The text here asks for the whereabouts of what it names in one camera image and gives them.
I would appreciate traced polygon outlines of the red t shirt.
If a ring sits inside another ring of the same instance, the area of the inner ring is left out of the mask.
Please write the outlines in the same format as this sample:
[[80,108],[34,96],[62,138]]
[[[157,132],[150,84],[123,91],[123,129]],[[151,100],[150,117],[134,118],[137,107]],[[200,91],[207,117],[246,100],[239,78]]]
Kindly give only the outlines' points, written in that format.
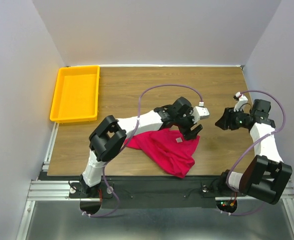
[[195,164],[200,136],[185,140],[178,130],[148,131],[126,140],[128,148],[143,151],[164,172],[183,179]]

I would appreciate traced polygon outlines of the yellow plastic tray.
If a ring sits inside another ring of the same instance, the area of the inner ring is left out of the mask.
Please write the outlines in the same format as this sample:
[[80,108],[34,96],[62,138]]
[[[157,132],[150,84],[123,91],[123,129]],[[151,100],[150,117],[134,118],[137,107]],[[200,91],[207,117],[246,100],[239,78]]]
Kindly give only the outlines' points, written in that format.
[[49,119],[58,124],[97,120],[100,66],[59,69]]

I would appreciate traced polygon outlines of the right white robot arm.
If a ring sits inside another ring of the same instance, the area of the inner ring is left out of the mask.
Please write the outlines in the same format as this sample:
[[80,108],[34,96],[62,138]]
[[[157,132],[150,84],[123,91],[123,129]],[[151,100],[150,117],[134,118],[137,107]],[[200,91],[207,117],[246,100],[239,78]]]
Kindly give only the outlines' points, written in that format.
[[292,175],[292,167],[285,164],[275,141],[275,122],[269,118],[271,103],[257,99],[251,110],[227,107],[215,125],[223,130],[245,128],[253,140],[255,157],[244,173],[233,169],[223,173],[217,182],[217,191],[228,195],[232,191],[254,197],[269,204],[276,204]]

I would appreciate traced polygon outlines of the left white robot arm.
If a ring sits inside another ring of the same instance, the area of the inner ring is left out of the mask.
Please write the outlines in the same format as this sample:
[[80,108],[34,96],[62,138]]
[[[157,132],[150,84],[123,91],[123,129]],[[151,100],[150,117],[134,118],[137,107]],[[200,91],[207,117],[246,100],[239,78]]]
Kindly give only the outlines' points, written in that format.
[[79,182],[69,185],[71,194],[81,194],[85,198],[95,196],[104,167],[120,154],[125,143],[135,135],[177,126],[183,139],[192,140],[203,128],[199,120],[209,115],[203,102],[192,106],[186,98],[180,97],[173,104],[156,107],[139,116],[105,117],[89,136],[89,159]]

